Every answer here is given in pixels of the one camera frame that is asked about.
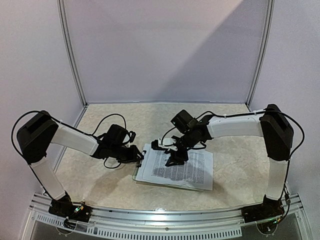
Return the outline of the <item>remaining printed paper stack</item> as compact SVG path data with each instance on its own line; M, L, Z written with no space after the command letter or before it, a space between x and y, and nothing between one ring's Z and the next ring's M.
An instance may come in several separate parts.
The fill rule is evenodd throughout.
M191 150L184 163L183 180L194 188L211 191L213 189L214 154L206 150Z

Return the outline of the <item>green translucent plastic folder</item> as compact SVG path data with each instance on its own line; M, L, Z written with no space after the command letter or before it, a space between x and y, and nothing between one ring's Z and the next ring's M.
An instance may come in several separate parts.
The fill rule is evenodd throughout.
M166 187L166 188L188 190L188 191L196 191L196 192L204 191L203 189L194 188L194 187L190 187L190 186L187 186L187 185L163 184L163 183L154 183L154 182L146 181L146 180L142 179L141 177L138 177L138 173L142 173L141 167L139 167L139 168L136 167L134 169L134 172L132 174L132 179L134 181L136 181L137 183L142 184L142 185Z

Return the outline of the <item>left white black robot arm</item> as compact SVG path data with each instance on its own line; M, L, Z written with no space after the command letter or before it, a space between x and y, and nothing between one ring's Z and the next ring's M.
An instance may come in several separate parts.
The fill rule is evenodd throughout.
M58 180L48 160L47 151L59 145L81 152L99 160L115 159L118 164L139 163L144 154L133 144L136 134L125 126L112 124L100 135L86 133L51 116L45 110L32 110L22 116L32 117L17 132L11 133L11 141L17 141L15 150L27 162L31 171L48 196L56 201L55 209L63 216L74 213L74 205L66 200L67 192Z

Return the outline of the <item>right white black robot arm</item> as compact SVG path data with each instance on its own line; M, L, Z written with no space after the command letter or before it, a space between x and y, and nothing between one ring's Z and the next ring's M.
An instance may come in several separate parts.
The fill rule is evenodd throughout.
M181 110L171 120L180 137L160 138L158 146L169 159L166 166L183 165L188 161L188 151L196 145L203 147L207 141L224 137L253 136L263 139L269 159L269 174L263 203L258 213L269 218L278 210L285 190L292 155L294 130L288 117L275 104L254 112L219 115L206 111L193 117Z

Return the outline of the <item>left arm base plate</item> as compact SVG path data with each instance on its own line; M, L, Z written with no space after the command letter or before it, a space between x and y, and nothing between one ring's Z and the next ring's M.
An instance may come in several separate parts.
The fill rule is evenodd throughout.
M93 208L84 202L74 203L69 197L63 197L59 200L53 199L48 212L58 217L88 223L92 215L92 210Z

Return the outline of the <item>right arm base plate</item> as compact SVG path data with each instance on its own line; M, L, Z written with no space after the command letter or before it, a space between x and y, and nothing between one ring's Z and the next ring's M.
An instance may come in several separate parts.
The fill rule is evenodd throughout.
M290 205L287 209L280 203L278 206L271 203L260 203L241 208L241 215L245 223L271 223L279 224L289 213Z

